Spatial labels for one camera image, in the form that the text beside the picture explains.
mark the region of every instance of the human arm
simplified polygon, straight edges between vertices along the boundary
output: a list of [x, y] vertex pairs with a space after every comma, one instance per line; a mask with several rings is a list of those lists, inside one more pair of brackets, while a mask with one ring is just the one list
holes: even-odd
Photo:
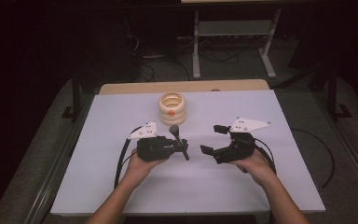
[[146, 162], [138, 157], [136, 149], [132, 153], [133, 155], [123, 178], [105, 202], [87, 220], [87, 224], [118, 223], [132, 192], [145, 180], [155, 166], [166, 161]]
[[232, 161], [240, 169], [246, 170], [254, 179], [255, 183], [265, 191], [272, 214], [277, 223], [303, 224], [309, 223], [304, 214], [299, 210], [290, 197], [281, 180], [269, 168], [266, 160], [258, 150], [244, 160]]

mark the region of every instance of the table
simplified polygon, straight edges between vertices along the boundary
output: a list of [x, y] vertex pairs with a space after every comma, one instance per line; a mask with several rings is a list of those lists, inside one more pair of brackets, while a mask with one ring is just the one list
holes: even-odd
[[[154, 119], [158, 134], [173, 138], [158, 120], [157, 100], [165, 91], [178, 90], [182, 90], [188, 106], [180, 128], [182, 138], [189, 143], [190, 161], [175, 153], [154, 169], [131, 195], [125, 215], [267, 212], [268, 200], [249, 175], [229, 164], [218, 165], [200, 152], [201, 144], [215, 148], [227, 145], [229, 136], [214, 133], [213, 125], [231, 125], [236, 116], [272, 122], [252, 135], [271, 148], [278, 176], [299, 208], [304, 212], [324, 211], [275, 93], [268, 90], [264, 80], [230, 80], [103, 86], [92, 103], [51, 213], [89, 215], [101, 205], [113, 189], [121, 148], [136, 126]], [[129, 148], [135, 146], [136, 141], [131, 141]]]

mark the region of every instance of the person's left hand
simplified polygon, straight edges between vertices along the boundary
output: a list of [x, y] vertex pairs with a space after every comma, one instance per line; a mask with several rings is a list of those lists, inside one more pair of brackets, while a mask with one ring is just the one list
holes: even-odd
[[160, 161], [143, 161], [138, 157], [136, 149], [132, 151], [134, 153], [130, 158], [130, 163], [127, 167], [126, 174], [124, 174], [121, 182], [130, 184], [134, 189], [138, 187], [142, 181], [145, 180], [150, 171], [157, 165], [165, 162], [166, 160]]

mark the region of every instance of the stack of rings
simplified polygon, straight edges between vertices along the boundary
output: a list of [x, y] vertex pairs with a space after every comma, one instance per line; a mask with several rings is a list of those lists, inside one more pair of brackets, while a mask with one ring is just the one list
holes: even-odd
[[186, 100], [178, 92], [168, 92], [159, 97], [159, 117], [166, 125], [181, 124], [186, 119]]

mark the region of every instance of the white metal stand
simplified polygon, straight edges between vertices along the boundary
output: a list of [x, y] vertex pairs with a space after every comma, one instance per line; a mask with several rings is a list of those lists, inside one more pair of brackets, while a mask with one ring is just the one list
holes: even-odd
[[267, 42], [264, 48], [259, 49], [260, 57], [267, 70], [269, 78], [276, 74], [269, 61], [269, 46], [271, 45], [281, 9], [275, 10], [272, 20], [264, 21], [199, 21], [199, 12], [195, 12], [194, 20], [194, 51], [193, 51], [193, 78], [200, 79], [199, 36], [214, 35], [266, 35]]

